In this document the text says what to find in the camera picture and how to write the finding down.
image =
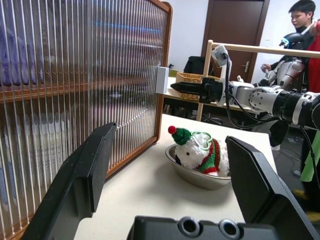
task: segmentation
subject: desk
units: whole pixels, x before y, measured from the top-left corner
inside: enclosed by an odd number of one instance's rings
[[[267,134],[244,134],[233,128],[163,115],[159,141],[104,184],[97,212],[81,221],[75,240],[126,240],[136,215],[176,220],[192,216],[216,223],[225,218],[244,221],[231,184],[204,190],[177,176],[165,155],[165,149],[174,144],[168,133],[171,125],[207,131],[217,139],[234,136],[260,150],[276,171]]]
[[[169,77],[168,78],[168,82],[167,82],[167,90],[166,90],[166,94],[164,94],[164,98],[167,99],[175,99],[175,100],[180,100],[180,101],[184,101],[184,102],[190,102],[190,103],[195,103],[195,104],[199,104],[198,101],[196,100],[188,100],[188,99],[183,99],[181,98],[178,93],[176,92],[176,90],[174,90],[173,88],[171,88],[171,84],[174,84],[176,82],[176,78],[175,77]],[[210,104],[204,104],[210,107],[216,107],[216,108],[224,108],[226,109],[226,104],[224,104],[223,106],[218,106],[215,102],[212,102]],[[240,111],[242,112],[242,110],[240,109],[240,107],[238,106],[230,106],[231,110],[234,111]],[[257,114],[256,112],[252,111],[249,107],[244,107],[244,109],[251,114]]]

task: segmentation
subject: stainless steel bowl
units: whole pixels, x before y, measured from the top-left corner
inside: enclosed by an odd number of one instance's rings
[[[211,176],[177,164],[175,160],[176,146],[177,144],[167,147],[165,150],[165,155],[168,157],[168,159],[170,159],[171,165],[176,173],[188,183],[203,189],[215,190],[222,188],[231,182],[231,177],[229,176]]]

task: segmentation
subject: white wall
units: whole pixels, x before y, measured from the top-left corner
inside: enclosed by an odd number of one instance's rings
[[[320,0],[313,1],[317,6],[314,16],[319,18]],[[291,6],[296,2],[297,0],[270,0],[260,46],[277,48],[283,36],[296,31],[291,23],[291,14],[288,13]],[[262,64],[273,64],[281,57],[282,55],[258,53],[251,82],[256,83],[265,76],[260,69]]]
[[[208,0],[166,0],[173,7],[169,64],[183,72],[188,57],[200,56],[206,26]]]

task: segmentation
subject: red shirt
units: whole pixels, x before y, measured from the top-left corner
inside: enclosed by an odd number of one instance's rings
[[[307,49],[320,52],[320,36],[317,36]],[[310,58],[308,66],[309,91],[320,93],[320,58]]]

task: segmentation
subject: cable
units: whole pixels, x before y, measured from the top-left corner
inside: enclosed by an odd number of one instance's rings
[[[301,160],[299,158],[297,158],[295,156],[292,156],[290,153],[288,153],[288,152],[286,152],[284,150],[282,150],[281,153],[284,154],[285,156],[287,156],[288,158],[301,163]]]
[[[258,123],[255,123],[255,124],[252,124],[252,125],[248,125],[248,126],[241,126],[239,124],[237,124],[234,119],[232,118],[231,116],[231,110],[230,110],[230,104],[229,104],[229,71],[230,71],[230,59],[229,59],[229,56],[224,53],[223,56],[226,58],[226,74],[225,74],[225,88],[224,88],[224,93],[225,93],[225,104],[226,104],[226,114],[230,120],[230,122],[232,123],[232,125],[234,125],[236,128],[239,128],[239,129],[252,129],[254,127],[257,127],[257,126],[260,126],[262,124],[265,124],[265,122],[258,122]]]
[[[297,155],[298,158],[300,158],[300,154],[297,153],[296,151],[293,151],[292,149],[290,149],[290,148],[288,148],[288,147],[282,147],[282,149],[283,149],[283,150],[289,150],[289,151],[291,151],[292,153],[294,153],[295,155]]]
[[[257,119],[256,117],[252,116],[250,113],[248,113],[243,106],[241,106],[240,102],[238,101],[238,99],[236,99],[236,97],[232,94],[229,94],[229,96],[235,101],[235,103],[238,105],[238,107],[243,111],[243,113],[245,115],[247,115],[250,119],[252,120],[255,120],[257,122],[261,122],[261,123],[268,123],[268,122],[272,122],[272,121],[275,121],[275,120],[279,120],[278,117],[272,117],[272,118],[269,118],[267,120],[262,120],[262,119]]]
[[[292,158],[292,157],[290,157],[291,155],[289,154],[289,156],[284,152],[284,151],[282,151],[281,152],[282,154],[284,154],[288,159],[290,159],[290,161],[291,161],[291,163],[292,163],[292,166],[291,166],[291,169],[290,169],[290,172],[291,173],[293,173],[295,176],[297,176],[296,174],[295,174],[295,171],[293,170],[294,169],[294,167],[296,166],[296,163],[295,163],[295,161],[297,160],[296,158]]]
[[[313,171],[314,171],[315,178],[316,178],[316,181],[317,181],[318,189],[320,191],[320,183],[319,183],[319,177],[318,177],[318,172],[317,172],[315,153],[314,153],[314,150],[312,148],[312,144],[311,144],[310,138],[309,138],[306,130],[304,130],[304,128],[302,126],[299,126],[299,128],[301,129],[301,131],[302,131],[302,133],[303,133],[303,135],[305,137],[305,140],[308,143],[308,146],[309,146],[309,149],[310,149],[310,156],[312,158]]]

